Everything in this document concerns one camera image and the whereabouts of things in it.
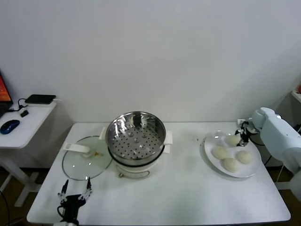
steamed bun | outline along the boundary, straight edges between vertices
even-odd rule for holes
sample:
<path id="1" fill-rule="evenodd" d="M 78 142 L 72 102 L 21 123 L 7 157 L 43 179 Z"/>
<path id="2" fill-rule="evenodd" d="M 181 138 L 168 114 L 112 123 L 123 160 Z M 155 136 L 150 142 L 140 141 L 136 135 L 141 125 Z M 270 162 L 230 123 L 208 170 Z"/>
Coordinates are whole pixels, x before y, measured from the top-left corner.
<path id="1" fill-rule="evenodd" d="M 227 171 L 230 171 L 232 173 L 237 172 L 239 170 L 239 162 L 233 158 L 224 159 L 223 165 Z"/>
<path id="2" fill-rule="evenodd" d="M 253 162 L 253 156 L 247 151 L 240 151 L 237 154 L 238 160 L 243 164 L 250 164 Z"/>
<path id="3" fill-rule="evenodd" d="M 226 137 L 226 142 L 230 146 L 236 147 L 237 144 L 240 142 L 240 135 L 229 135 Z"/>
<path id="4" fill-rule="evenodd" d="M 222 160 L 225 158 L 228 158 L 228 151 L 226 148 L 221 147 L 221 146 L 217 146 L 213 149 L 212 154 L 215 158 Z"/>

stainless steel steamer basket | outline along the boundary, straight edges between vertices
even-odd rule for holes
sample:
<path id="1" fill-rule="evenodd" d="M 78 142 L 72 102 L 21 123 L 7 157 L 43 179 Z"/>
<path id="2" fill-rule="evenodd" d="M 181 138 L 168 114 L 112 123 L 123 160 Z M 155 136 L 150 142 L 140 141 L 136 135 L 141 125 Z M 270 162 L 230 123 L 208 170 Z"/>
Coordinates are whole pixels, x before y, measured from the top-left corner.
<path id="1" fill-rule="evenodd" d="M 107 128 L 106 143 L 112 158 L 128 167 L 141 167 L 155 161 L 164 149 L 163 122 L 146 112 L 129 112 Z"/>

white robotic arm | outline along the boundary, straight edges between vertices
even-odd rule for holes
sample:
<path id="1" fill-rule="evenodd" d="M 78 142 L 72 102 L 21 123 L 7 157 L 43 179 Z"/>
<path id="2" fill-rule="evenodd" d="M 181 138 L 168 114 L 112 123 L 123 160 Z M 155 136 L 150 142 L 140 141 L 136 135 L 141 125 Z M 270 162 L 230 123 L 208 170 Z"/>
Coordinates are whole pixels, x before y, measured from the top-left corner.
<path id="1" fill-rule="evenodd" d="M 289 161 L 286 167 L 294 174 L 300 170 L 301 136 L 272 109 L 256 110 L 246 125 L 247 134 L 260 133 L 262 142 L 274 158 L 284 164 Z"/>

blue mouse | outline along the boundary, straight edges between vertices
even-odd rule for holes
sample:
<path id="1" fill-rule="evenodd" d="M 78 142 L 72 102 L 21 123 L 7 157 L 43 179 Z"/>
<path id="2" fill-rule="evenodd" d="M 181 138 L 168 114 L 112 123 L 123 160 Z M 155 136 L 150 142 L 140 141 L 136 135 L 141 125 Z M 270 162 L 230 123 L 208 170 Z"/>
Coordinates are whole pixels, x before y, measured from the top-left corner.
<path id="1" fill-rule="evenodd" d="M 8 134 L 10 133 L 11 131 L 14 130 L 14 128 L 16 128 L 18 125 L 20 124 L 20 121 L 19 120 L 10 120 L 10 121 L 7 121 L 5 122 L 1 128 L 0 128 L 0 133 L 1 134 Z"/>

white desk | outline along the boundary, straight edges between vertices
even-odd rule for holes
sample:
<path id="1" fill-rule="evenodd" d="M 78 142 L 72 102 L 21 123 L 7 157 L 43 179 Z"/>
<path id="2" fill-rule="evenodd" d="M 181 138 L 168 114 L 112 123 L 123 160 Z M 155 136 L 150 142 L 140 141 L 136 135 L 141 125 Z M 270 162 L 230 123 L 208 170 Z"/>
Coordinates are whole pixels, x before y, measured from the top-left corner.
<path id="1" fill-rule="evenodd" d="M 56 103 L 52 102 L 47 107 L 27 107 L 29 114 L 23 118 L 17 112 L 5 113 L 0 118 L 0 126 L 12 119 L 19 120 L 20 124 L 9 134 L 0 134 L 0 149 L 21 149 L 25 147 L 55 106 Z M 13 105 L 13 108 L 17 109 L 18 104 Z M 20 170 L 20 168 L 18 168 L 18 166 L 15 165 L 10 158 L 8 158 L 6 155 L 3 155 L 1 152 L 0 165 L 10 173 L 0 187 L 1 191 L 3 191 L 5 186 L 8 184 L 11 176 L 14 176 L 25 185 L 25 188 L 21 192 L 18 200 L 15 203 L 15 206 L 22 206 L 29 192 L 38 192 L 40 186 L 34 182 L 38 176 L 38 173 L 33 173 L 29 178 L 22 170 Z"/>
<path id="2" fill-rule="evenodd" d="M 66 142 L 99 135 L 106 123 L 76 123 Z M 80 208 L 81 225 L 231 225 L 287 221 L 291 215 L 262 164 L 251 178 L 221 174 L 204 154 L 210 131 L 233 132 L 234 122 L 165 123 L 173 132 L 170 154 L 146 179 L 119 178 L 114 164 L 91 179 L 93 193 Z M 57 193 L 68 179 L 58 153 L 28 215 L 31 223 L 52 224 L 61 218 Z M 69 180 L 66 195 L 81 194 L 86 181 Z"/>

